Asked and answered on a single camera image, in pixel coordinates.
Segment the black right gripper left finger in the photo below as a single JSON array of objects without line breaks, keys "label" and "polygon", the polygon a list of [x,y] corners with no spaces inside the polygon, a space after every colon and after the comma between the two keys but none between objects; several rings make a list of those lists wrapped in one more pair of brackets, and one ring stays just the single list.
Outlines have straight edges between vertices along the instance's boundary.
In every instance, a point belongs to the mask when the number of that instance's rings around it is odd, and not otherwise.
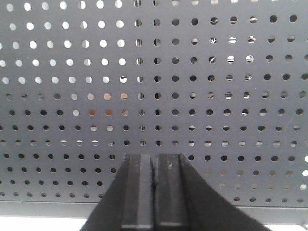
[{"label": "black right gripper left finger", "polygon": [[147,154],[126,154],[83,231],[153,230],[153,166]]}]

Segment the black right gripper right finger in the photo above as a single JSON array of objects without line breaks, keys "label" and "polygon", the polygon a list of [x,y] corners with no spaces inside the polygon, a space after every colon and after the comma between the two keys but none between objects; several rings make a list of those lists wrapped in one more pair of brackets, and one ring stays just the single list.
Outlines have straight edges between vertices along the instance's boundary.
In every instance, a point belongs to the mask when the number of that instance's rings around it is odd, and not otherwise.
[{"label": "black right gripper right finger", "polygon": [[157,231],[266,231],[217,193],[183,154],[159,154],[155,169]]}]

